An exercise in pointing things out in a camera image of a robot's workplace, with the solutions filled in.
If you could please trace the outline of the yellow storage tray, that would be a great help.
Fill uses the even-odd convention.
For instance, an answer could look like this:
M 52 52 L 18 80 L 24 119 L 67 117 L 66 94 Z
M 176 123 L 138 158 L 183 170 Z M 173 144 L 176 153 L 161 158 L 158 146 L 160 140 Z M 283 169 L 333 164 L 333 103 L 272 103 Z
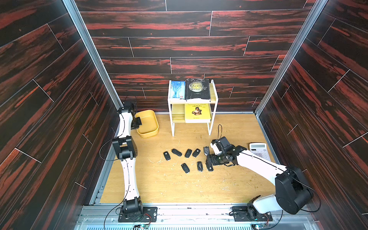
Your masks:
M 142 125 L 137 129 L 137 133 L 142 138 L 153 137 L 159 132 L 159 124 L 153 110 L 144 110 L 136 113 L 136 118 L 140 118 Z

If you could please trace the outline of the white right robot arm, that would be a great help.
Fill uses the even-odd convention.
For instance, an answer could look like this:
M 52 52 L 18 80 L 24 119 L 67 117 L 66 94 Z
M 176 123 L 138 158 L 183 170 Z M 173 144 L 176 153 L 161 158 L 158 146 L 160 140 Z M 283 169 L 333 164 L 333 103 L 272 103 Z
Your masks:
M 204 153 L 210 172 L 218 165 L 241 166 L 267 179 L 275 187 L 272 195 L 256 196 L 244 208 L 233 207 L 230 215 L 235 221 L 271 221 L 272 211 L 295 215 L 314 196 L 314 190 L 301 169 L 273 163 L 250 149 L 230 144 L 226 137 L 212 140 L 209 147 L 204 147 Z

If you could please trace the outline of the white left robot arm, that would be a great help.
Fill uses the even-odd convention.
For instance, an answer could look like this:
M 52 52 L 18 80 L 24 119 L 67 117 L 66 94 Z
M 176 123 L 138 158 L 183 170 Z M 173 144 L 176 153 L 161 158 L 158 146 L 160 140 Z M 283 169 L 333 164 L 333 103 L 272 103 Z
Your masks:
M 131 130 L 139 128 L 142 123 L 140 118 L 135 117 L 136 106 L 132 102 L 124 102 L 117 112 L 120 119 L 119 129 L 112 145 L 124 175 L 125 192 L 120 215 L 123 221 L 134 221 L 143 217 L 143 205 L 135 172 L 138 151 Z

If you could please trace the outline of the black flip car key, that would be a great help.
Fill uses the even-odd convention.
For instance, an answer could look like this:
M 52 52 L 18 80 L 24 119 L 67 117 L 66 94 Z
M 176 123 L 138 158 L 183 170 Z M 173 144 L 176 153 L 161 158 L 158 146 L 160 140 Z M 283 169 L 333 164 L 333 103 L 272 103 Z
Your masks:
M 182 167 L 182 169 L 183 169 L 183 171 L 185 173 L 189 173 L 190 172 L 190 169 L 189 169 L 189 167 L 187 166 L 186 163 L 181 164 L 181 167 Z

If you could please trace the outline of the white calculator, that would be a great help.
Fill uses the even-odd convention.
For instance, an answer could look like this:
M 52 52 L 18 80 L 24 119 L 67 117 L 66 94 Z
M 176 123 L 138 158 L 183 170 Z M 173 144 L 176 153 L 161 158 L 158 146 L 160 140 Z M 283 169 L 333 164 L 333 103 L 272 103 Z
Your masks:
M 258 143 L 258 142 L 250 143 L 249 151 L 252 153 L 253 156 L 257 156 L 258 158 L 263 158 L 267 161 L 271 161 L 266 143 Z

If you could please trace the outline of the white metal shelf rack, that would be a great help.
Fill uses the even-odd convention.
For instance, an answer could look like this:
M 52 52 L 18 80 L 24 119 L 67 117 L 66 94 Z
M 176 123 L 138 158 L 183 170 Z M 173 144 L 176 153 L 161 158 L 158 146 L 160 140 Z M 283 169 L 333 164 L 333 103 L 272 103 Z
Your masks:
M 212 133 L 219 97 L 215 82 L 208 79 L 169 81 L 168 108 L 172 136 L 175 125 L 206 124 Z

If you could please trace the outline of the yellow book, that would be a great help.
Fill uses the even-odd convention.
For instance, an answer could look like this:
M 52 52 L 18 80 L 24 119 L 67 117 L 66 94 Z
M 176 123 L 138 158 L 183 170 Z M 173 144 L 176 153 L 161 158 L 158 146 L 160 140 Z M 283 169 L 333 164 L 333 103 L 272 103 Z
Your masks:
M 185 122 L 186 123 L 210 123 L 211 111 L 207 103 L 185 104 Z

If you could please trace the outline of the blue book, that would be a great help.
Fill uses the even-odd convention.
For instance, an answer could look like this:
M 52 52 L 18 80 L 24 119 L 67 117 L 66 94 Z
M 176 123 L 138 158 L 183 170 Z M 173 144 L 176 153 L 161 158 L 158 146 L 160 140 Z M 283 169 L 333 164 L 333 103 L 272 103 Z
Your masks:
M 171 81 L 170 98 L 185 99 L 186 83 L 184 81 Z

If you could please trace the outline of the black hardcover book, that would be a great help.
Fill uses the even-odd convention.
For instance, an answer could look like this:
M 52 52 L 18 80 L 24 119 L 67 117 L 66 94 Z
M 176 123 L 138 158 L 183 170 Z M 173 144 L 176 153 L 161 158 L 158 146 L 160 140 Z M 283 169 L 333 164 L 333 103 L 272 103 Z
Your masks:
M 210 83 L 208 79 L 187 79 L 185 81 L 185 99 L 210 100 Z

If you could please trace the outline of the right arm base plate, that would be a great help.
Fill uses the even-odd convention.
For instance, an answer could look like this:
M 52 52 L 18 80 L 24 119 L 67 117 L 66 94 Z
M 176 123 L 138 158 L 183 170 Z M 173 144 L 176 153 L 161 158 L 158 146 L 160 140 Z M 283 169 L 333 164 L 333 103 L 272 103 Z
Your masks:
M 229 216 L 233 217 L 236 222 L 270 222 L 273 217 L 270 213 L 261 214 L 254 207 L 233 206 Z

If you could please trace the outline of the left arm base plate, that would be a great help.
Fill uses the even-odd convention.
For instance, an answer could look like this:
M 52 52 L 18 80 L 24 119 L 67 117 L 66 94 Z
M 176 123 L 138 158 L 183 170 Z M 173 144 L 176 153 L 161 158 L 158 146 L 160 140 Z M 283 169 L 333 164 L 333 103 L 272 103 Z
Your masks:
M 157 207 L 143 207 L 142 210 L 126 210 L 122 208 L 120 211 L 119 223 L 133 223 L 133 222 L 156 222 L 158 208 Z

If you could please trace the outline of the aluminium rail frame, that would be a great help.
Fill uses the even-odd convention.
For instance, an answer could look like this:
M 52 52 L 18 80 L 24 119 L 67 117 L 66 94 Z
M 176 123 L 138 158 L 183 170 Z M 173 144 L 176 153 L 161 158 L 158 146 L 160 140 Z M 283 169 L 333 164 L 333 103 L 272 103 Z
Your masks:
M 300 211 L 296 215 L 273 211 L 261 221 L 239 221 L 232 211 L 245 204 L 174 204 L 150 203 L 154 208 L 139 222 L 120 222 L 115 204 L 85 206 L 76 221 L 76 230 L 320 230 L 320 222 L 311 214 Z

